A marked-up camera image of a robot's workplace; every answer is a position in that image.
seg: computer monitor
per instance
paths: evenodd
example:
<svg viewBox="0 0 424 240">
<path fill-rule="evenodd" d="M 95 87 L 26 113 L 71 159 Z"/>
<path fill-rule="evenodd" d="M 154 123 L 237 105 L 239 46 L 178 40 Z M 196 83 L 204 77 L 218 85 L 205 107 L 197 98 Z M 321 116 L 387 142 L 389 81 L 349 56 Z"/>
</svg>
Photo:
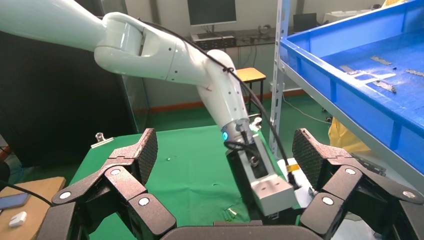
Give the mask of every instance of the computer monitor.
<svg viewBox="0 0 424 240">
<path fill-rule="evenodd" d="M 236 0 L 187 0 L 191 26 L 236 22 Z"/>
</svg>

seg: wooden table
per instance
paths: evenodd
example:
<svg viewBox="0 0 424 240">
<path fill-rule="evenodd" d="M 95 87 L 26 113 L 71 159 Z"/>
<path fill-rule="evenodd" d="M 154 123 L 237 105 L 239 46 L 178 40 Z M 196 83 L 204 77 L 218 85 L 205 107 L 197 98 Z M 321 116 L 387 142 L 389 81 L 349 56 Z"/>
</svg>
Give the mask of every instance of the wooden table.
<svg viewBox="0 0 424 240">
<path fill-rule="evenodd" d="M 255 82 L 260 82 L 260 103 L 264 100 L 264 80 L 267 79 L 267 76 L 265 76 L 262 72 L 258 71 L 254 67 L 247 67 L 242 69 L 237 69 L 237 76 L 246 84 L 249 84 L 249 88 L 252 89 L 252 84 Z M 249 94 L 249 108 L 248 113 L 251 111 L 252 108 L 252 96 Z"/>
<path fill-rule="evenodd" d="M 17 186 L 30 190 L 42 197 L 51 200 L 52 197 L 64 187 L 65 178 L 58 176 L 37 181 L 28 181 Z M 0 192 L 0 197 L 19 194 L 21 191 L 6 187 Z M 25 205 L 17 208 L 5 209 L 0 213 L 0 239 L 1 240 L 32 240 L 43 222 L 49 205 L 35 196 L 30 196 Z M 22 226 L 11 228 L 9 221 L 16 214 L 25 211 L 26 221 Z"/>
</svg>

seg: screw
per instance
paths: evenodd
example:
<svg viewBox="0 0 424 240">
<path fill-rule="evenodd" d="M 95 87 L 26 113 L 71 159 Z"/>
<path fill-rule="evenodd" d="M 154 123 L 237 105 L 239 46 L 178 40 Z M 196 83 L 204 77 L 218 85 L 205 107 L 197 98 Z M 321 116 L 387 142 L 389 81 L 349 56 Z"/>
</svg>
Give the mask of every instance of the screw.
<svg viewBox="0 0 424 240">
<path fill-rule="evenodd" d="M 138 201 L 138 204 L 140 204 L 140 206 L 146 206 L 147 204 L 149 204 L 149 199 L 147 197 L 143 197 L 142 199 L 140 199 L 140 201 Z"/>
<path fill-rule="evenodd" d="M 414 199 L 415 198 L 415 194 L 413 194 L 410 191 L 403 191 L 403 195 L 407 196 L 410 199 Z"/>
<path fill-rule="evenodd" d="M 356 172 L 355 172 L 353 169 L 350 169 L 350 168 L 346 168 L 344 171 L 345 171 L 346 173 L 350 174 L 350 175 L 354 175 L 354 174 L 356 174 Z"/>
<path fill-rule="evenodd" d="M 118 175 L 120 172 L 121 172 L 121 170 L 119 170 L 119 169 L 113 169 L 113 170 L 110 172 L 110 174 L 112 174 L 112 175 Z"/>
<path fill-rule="evenodd" d="M 325 196 L 325 197 L 322 198 L 322 202 L 325 203 L 325 204 L 327 204 L 327 205 L 333 205 L 334 204 L 334 201 L 331 198 L 327 197 L 327 196 Z"/>
<path fill-rule="evenodd" d="M 97 139 L 97 142 L 98 143 L 106 140 L 105 137 L 103 136 L 103 132 L 96 133 L 95 134 L 95 139 Z"/>
<path fill-rule="evenodd" d="M 66 198 L 68 198 L 70 195 L 71 195 L 71 192 L 70 192 L 70 191 L 66 191 L 66 192 L 62 193 L 62 194 L 59 196 L 59 198 L 60 198 L 60 199 L 66 199 Z"/>
</svg>

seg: small metal piece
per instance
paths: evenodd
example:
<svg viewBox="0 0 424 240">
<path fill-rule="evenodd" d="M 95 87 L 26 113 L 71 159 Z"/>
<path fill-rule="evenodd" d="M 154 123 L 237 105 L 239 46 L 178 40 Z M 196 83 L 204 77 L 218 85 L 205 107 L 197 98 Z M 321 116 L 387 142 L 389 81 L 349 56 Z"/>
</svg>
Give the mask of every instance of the small metal piece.
<svg viewBox="0 0 424 240">
<path fill-rule="evenodd" d="M 113 170 L 110 172 L 110 174 L 111 174 L 111 175 L 118 175 L 120 172 L 121 172 L 121 170 L 119 170 L 119 169 L 113 169 Z"/>
<path fill-rule="evenodd" d="M 413 194 L 410 191 L 403 191 L 402 193 L 403 193 L 403 195 L 407 196 L 410 199 L 414 199 L 415 198 L 415 194 Z"/>
<path fill-rule="evenodd" d="M 71 192 L 70 192 L 70 191 L 66 191 L 66 192 L 62 193 L 62 194 L 59 196 L 59 198 L 60 198 L 60 199 L 66 199 L 66 198 L 68 198 L 70 195 L 71 195 Z"/>
<path fill-rule="evenodd" d="M 345 171 L 346 173 L 350 174 L 350 175 L 354 175 L 354 174 L 356 174 L 356 172 L 355 172 L 353 169 L 350 169 L 350 168 L 346 168 L 344 171 Z"/>
<path fill-rule="evenodd" d="M 353 70 L 352 68 L 350 68 L 347 65 L 341 65 L 340 68 L 349 75 L 354 75 L 354 74 L 358 73 L 358 71 Z"/>
<path fill-rule="evenodd" d="M 318 191 L 316 191 L 312 186 L 310 186 L 307 189 L 307 193 L 309 194 L 309 196 L 311 196 L 312 198 L 315 198 L 315 196 L 318 194 Z"/>
<path fill-rule="evenodd" d="M 409 74 L 414 74 L 420 77 L 424 77 L 424 72 L 420 72 L 420 71 L 415 71 L 412 69 L 406 69 L 405 72 L 409 73 Z"/>
<path fill-rule="evenodd" d="M 386 61 L 383 58 L 381 58 L 379 56 L 376 56 L 376 55 L 372 56 L 371 59 L 374 60 L 374 61 L 376 61 L 376 62 L 379 62 L 381 64 L 384 64 L 384 65 L 391 65 L 392 64 L 391 62 Z"/>
<path fill-rule="evenodd" d="M 149 199 L 147 197 L 143 197 L 142 199 L 140 199 L 138 201 L 138 204 L 140 204 L 140 206 L 146 206 L 147 204 L 149 204 Z"/>
<path fill-rule="evenodd" d="M 331 198 L 327 197 L 327 196 L 325 196 L 325 197 L 322 198 L 322 202 L 325 203 L 325 204 L 327 204 L 327 205 L 333 205 L 334 204 L 334 201 Z"/>
<path fill-rule="evenodd" d="M 105 139 L 105 136 L 103 136 L 103 132 L 98 132 L 98 133 L 96 133 L 96 134 L 95 134 L 95 139 L 97 139 L 97 142 L 98 142 L 98 143 L 103 142 L 103 141 L 105 141 L 105 140 L 106 140 L 106 139 Z"/>
<path fill-rule="evenodd" d="M 249 163 L 252 167 L 256 167 L 259 164 L 259 161 L 256 159 L 255 156 L 252 156 L 249 160 Z"/>
<path fill-rule="evenodd" d="M 387 84 L 387 83 L 385 83 L 381 80 L 373 81 L 372 83 L 376 86 L 379 86 L 382 89 L 385 89 L 385 90 L 390 91 L 392 93 L 396 93 L 396 88 L 393 85 Z"/>
</svg>

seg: wooden stool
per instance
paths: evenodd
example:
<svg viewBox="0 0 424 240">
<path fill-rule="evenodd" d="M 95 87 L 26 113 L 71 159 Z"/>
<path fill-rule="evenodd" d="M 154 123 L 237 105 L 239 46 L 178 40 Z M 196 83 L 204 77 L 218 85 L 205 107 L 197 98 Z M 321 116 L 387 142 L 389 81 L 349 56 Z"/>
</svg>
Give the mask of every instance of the wooden stool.
<svg viewBox="0 0 424 240">
<path fill-rule="evenodd" d="M 237 76 L 246 84 L 249 84 L 249 88 L 252 89 L 252 84 L 255 82 L 260 82 L 260 103 L 264 100 L 264 80 L 267 79 L 262 72 L 258 71 L 254 67 L 247 67 L 242 69 L 237 69 Z M 248 113 L 250 113 L 252 107 L 252 96 L 249 94 L 249 108 Z M 260 116 L 262 113 L 250 115 L 249 117 Z"/>
</svg>

